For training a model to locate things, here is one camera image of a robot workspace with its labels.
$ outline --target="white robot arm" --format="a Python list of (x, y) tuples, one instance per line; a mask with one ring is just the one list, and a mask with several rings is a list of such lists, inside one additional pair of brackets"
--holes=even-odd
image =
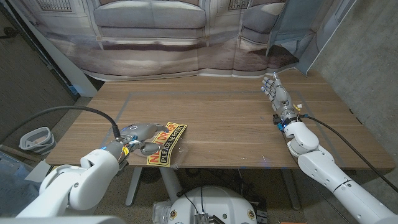
[(62, 165), (42, 182), (40, 195), (17, 218), (56, 217), (66, 208), (87, 210), (103, 198), (112, 178), (128, 164), (130, 151), (140, 149), (151, 155), (163, 149), (160, 144), (145, 142), (157, 131), (167, 131), (159, 124), (132, 124), (120, 132), (120, 138), (80, 159), (81, 167)]
[(398, 216), (346, 175), (333, 156), (321, 145), (317, 136), (295, 114), (292, 99), (278, 75), (265, 77), (261, 90), (268, 96), (276, 112), (274, 123), (287, 138), (290, 153), (298, 158), (300, 169), (325, 186), (359, 223), (398, 223)]

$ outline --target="robot finger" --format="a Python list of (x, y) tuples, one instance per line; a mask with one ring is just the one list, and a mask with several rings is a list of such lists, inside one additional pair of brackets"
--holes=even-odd
[(264, 78), (262, 81), (262, 84), (264, 84), (267, 88), (272, 87), (273, 83), (274, 83), (274, 81), (271, 80), (270, 78)]
[(145, 146), (143, 148), (141, 148), (141, 153), (144, 156), (150, 156), (152, 154), (154, 154), (155, 152), (164, 149), (164, 146), (161, 144), (156, 144), (156, 143), (150, 143), (150, 142), (146, 142)]
[(167, 133), (169, 131), (164, 125), (161, 125), (161, 124), (155, 124), (155, 125), (156, 125), (156, 132), (164, 131)]

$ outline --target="printed backdrop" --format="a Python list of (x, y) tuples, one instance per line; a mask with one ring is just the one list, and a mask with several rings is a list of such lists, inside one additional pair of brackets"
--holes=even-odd
[(306, 73), (350, 0), (17, 0), (86, 74), (101, 80)]

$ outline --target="gray wall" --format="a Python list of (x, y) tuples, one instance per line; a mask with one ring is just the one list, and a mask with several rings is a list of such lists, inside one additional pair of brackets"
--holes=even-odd
[[(358, 0), (312, 66), (398, 162), (398, 1)], [(398, 169), (386, 174), (398, 185)], [(358, 176), (359, 181), (366, 179)], [(363, 186), (398, 212), (380, 179)]]
[[(12, 26), (0, 12), (0, 35), (4, 35), (4, 27)], [(34, 113), (73, 104), (68, 92), (21, 35), (0, 39), (0, 138)], [(56, 111), (39, 117), (18, 129), (3, 144), (17, 149), (25, 133), (42, 126), (52, 128), (65, 113)]]

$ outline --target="couch image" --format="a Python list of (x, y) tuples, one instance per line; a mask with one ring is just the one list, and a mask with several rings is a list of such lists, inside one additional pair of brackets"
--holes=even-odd
[(210, 0), (89, 1), (93, 1), (93, 19), (100, 40), (123, 37), (194, 41), (205, 40), (210, 34)]
[(330, 4), (326, 0), (253, 0), (243, 15), (239, 40), (268, 50), (274, 44), (299, 45), (318, 30)]

